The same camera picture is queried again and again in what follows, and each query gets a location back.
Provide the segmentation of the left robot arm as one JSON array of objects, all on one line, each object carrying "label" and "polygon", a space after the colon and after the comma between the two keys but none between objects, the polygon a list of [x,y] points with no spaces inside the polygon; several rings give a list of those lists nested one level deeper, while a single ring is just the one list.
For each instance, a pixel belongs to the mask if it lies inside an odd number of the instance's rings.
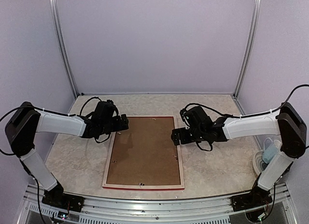
[{"label": "left robot arm", "polygon": [[64,188],[45,164],[37,151],[36,138],[41,133],[74,136],[98,140],[129,128],[129,120],[120,114],[111,100],[100,101],[88,115],[50,111],[34,106],[29,101],[6,113],[11,115],[5,125],[5,135],[12,150],[28,174],[44,188],[44,197],[57,207],[67,203]]}]

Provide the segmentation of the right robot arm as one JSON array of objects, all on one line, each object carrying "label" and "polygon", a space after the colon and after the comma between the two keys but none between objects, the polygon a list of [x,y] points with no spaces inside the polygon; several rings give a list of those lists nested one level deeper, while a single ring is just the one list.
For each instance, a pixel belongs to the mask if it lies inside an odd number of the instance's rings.
[{"label": "right robot arm", "polygon": [[180,111],[187,127],[172,130],[174,145],[205,141],[212,146],[214,142],[247,137],[276,135],[279,140],[266,140],[264,152],[259,159],[266,168],[259,173],[250,192],[233,196],[231,202],[234,211],[250,209],[273,202],[270,190],[286,172],[293,162],[306,151],[307,126],[289,102],[267,112],[245,116],[220,114],[215,121],[205,113],[206,106],[197,103],[189,110]]}]

